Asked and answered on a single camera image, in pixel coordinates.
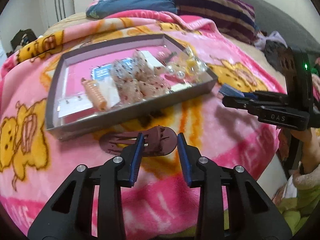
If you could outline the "person's right hand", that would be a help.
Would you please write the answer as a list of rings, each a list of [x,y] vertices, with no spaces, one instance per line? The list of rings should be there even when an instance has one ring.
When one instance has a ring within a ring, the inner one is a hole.
[[[313,172],[319,166],[319,141],[314,128],[305,131],[291,130],[291,135],[302,144],[301,163],[305,174]]]

